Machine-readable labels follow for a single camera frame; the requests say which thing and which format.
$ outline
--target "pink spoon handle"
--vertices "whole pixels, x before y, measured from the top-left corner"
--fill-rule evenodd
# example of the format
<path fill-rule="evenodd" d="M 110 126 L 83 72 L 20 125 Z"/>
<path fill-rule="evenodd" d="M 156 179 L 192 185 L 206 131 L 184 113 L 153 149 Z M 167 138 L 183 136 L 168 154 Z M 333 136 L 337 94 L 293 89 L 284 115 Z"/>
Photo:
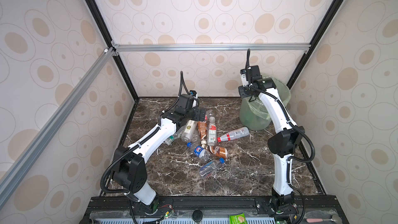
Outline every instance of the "pink spoon handle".
<path fill-rule="evenodd" d="M 311 218 L 311 219 L 306 219 L 306 221 L 307 221 L 308 223 L 313 223 L 313 222 L 322 222 L 322 221 L 323 221 L 323 219 L 313 219 L 313 218 Z"/>

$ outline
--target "black round knob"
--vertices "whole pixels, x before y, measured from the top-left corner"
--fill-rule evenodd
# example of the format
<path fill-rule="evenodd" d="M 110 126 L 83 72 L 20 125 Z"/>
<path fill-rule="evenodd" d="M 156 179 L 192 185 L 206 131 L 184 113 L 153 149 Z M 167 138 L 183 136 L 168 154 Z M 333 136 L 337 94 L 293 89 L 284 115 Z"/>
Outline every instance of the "black round knob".
<path fill-rule="evenodd" d="M 203 219 L 203 213 L 197 209 L 193 212 L 192 214 L 192 220 L 195 221 L 196 223 L 199 223 Z"/>

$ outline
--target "trash bin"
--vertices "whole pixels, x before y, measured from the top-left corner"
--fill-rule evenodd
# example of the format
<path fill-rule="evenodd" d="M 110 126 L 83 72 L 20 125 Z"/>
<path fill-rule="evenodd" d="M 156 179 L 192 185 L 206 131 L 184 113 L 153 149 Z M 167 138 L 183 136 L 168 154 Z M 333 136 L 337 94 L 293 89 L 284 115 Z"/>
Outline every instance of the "trash bin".
<path fill-rule="evenodd" d="M 283 84 L 280 80 L 263 75 L 263 78 L 271 78 L 276 88 L 278 89 L 279 97 L 284 106 L 290 101 L 291 94 L 289 88 Z M 250 97 L 242 99 L 240 106 L 239 119 L 242 125 L 253 131 L 264 130 L 271 123 L 271 117 L 264 104 L 259 98 L 249 102 Z"/>

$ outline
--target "brown marble surface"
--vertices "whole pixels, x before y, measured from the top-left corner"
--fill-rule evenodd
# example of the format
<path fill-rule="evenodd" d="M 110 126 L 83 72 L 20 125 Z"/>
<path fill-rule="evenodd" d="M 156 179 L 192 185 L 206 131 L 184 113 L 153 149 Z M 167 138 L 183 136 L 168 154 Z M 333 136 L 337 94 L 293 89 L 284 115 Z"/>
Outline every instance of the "brown marble surface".
<path fill-rule="evenodd" d="M 175 99 L 140 99 L 124 146 L 134 143 L 152 129 L 157 123 L 158 114 Z M 239 121 L 240 105 L 240 98 L 200 99 L 200 107 L 211 108 L 216 113 L 218 136 L 242 127 Z M 271 195 L 275 172 L 267 140 L 274 134 L 275 129 L 271 124 L 264 131 L 250 131 L 250 136 L 221 142 L 220 146 L 228 149 L 229 157 L 221 170 L 206 179 L 201 179 L 197 173 L 203 163 L 187 149 L 185 142 L 177 139 L 170 146 L 163 143 L 147 162 L 148 183 L 161 196 Z M 194 139 L 199 145 L 197 130 Z M 296 156 L 302 157 L 298 149 Z M 317 194 L 305 164 L 293 161 L 292 178 L 293 185 L 299 187 L 304 195 Z M 109 187 L 120 188 L 114 182 Z"/>

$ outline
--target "blue label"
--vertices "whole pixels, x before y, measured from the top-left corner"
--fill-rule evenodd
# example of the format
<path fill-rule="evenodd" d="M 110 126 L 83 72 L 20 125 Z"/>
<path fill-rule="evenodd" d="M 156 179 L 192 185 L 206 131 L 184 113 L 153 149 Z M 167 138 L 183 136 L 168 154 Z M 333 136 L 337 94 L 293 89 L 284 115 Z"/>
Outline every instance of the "blue label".
<path fill-rule="evenodd" d="M 200 153 L 201 153 L 202 151 L 203 151 L 203 148 L 200 147 L 200 146 L 198 146 L 198 147 L 195 148 L 195 150 L 194 150 L 193 152 L 194 152 L 194 154 L 195 154 L 197 157 L 199 157 L 199 156 L 200 156 Z"/>

